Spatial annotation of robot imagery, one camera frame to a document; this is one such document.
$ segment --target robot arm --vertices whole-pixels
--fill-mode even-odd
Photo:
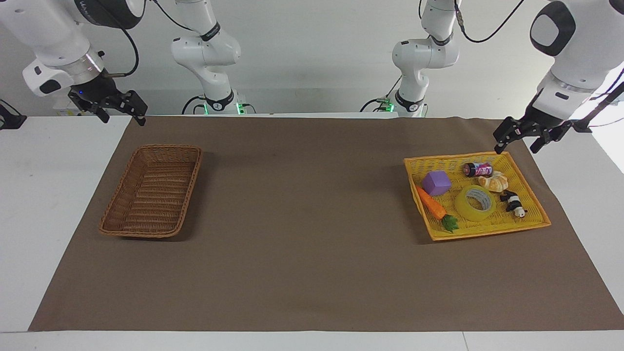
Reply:
[[[223,70],[224,66],[238,62],[238,41],[221,29],[210,0],[176,0],[175,3],[186,26],[198,36],[174,39],[173,58],[200,80],[211,114],[238,114],[238,93]]]
[[[546,5],[532,24],[530,38],[555,63],[524,117],[508,117],[496,129],[495,151],[501,153],[515,140],[537,136],[531,145],[536,153],[561,140],[571,127],[591,132],[588,121],[568,119],[624,60],[623,34],[624,0],[563,0]]]
[[[119,22],[132,28],[141,20],[144,5],[144,0],[5,0],[0,2],[0,21],[35,53],[36,60],[22,72],[35,95],[71,87],[69,97],[80,110],[107,122],[104,108],[114,108],[143,125],[145,119],[140,117],[147,106],[136,92],[117,90],[80,26],[90,22],[119,27]]]
[[[454,0],[427,0],[421,24],[429,37],[395,45],[392,61],[401,70],[402,80],[399,89],[391,93],[391,103],[399,116],[411,117],[419,112],[429,87],[429,78],[422,74],[423,69],[450,67],[457,62],[459,46],[453,39],[455,21]]]

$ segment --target black and white plush toy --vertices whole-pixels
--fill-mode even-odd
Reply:
[[[522,203],[520,202],[520,197],[513,191],[505,190],[505,192],[500,196],[501,201],[507,201],[507,212],[514,212],[514,215],[518,218],[523,218],[527,215],[527,211],[522,208]]]

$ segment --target white wall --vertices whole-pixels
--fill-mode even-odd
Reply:
[[[160,0],[179,18],[173,0]],[[462,12],[473,37],[494,30],[516,1],[465,0]],[[529,41],[533,18],[545,0],[527,0],[507,26],[484,44],[467,42],[459,28],[460,60],[431,70],[430,116],[501,118],[521,116],[539,80],[552,64]],[[222,28],[240,41],[243,56],[229,67],[230,80],[258,112],[358,111],[385,94],[399,76],[391,51],[398,41],[425,37],[417,0],[213,0]],[[110,72],[133,63],[130,44],[115,29],[85,26]],[[141,62],[133,76],[117,80],[134,89],[151,114],[176,114],[201,93],[195,77],[176,65],[169,45],[186,34],[147,2],[144,20],[130,30]],[[51,98],[32,95],[21,77],[34,59],[30,49],[0,27],[0,97],[26,114],[54,114]]]

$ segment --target small can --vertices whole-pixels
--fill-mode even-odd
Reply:
[[[491,176],[494,169],[487,162],[468,162],[464,164],[464,174],[468,177]]]

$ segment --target purple block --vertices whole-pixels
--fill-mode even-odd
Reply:
[[[451,180],[444,171],[429,172],[422,180],[422,188],[431,196],[442,195],[451,188]]]

